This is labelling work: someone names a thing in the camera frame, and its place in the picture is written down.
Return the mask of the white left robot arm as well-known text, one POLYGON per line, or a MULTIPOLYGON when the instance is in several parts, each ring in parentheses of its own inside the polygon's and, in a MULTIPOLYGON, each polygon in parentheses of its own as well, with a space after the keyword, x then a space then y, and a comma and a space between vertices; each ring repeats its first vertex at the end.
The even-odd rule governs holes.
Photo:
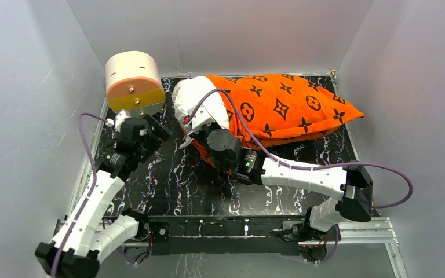
POLYGON ((149 114, 118 112, 104 123, 116 137, 92 156, 92 179, 65 224, 48 243, 39 243, 35 256, 50 277, 96 277, 100 264, 124 242, 143 241, 151 233, 148 216, 126 209, 97 231, 111 200, 129 175, 155 154, 170 133, 149 114))

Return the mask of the orange patterned pillowcase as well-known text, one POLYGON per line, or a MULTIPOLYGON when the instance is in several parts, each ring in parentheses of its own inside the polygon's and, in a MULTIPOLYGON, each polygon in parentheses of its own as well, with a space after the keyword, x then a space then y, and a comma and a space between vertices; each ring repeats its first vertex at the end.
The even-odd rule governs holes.
POLYGON ((219 92, 229 131, 244 147, 259 149, 314 140, 364 117, 352 104, 303 77, 267 74, 230 78, 206 75, 219 92))

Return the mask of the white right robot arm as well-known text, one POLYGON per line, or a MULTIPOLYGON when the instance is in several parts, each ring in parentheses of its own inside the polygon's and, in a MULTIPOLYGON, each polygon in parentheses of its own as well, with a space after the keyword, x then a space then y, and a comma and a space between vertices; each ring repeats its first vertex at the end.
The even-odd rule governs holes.
POLYGON ((300 224, 283 224, 275 236, 285 241, 320 240, 340 222, 369 222, 372 218, 373 182, 363 166, 333 167, 267 156, 242 147, 228 130, 203 132, 202 145, 214 168, 245 185, 287 186, 326 195, 318 206, 306 210, 300 224))

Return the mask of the white pillow insert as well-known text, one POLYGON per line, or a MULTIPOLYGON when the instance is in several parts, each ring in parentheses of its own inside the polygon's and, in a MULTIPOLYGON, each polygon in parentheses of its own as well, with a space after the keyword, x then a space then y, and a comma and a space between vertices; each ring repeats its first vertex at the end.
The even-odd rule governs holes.
MULTIPOLYGON (((180 125, 183 124, 185 117, 190 114, 202 97, 215 88, 213 82, 205 76, 184 79, 175 85, 172 101, 175 117, 180 125)), ((229 117, 219 92, 215 92, 205 99, 203 106, 223 129, 229 129, 229 117)))

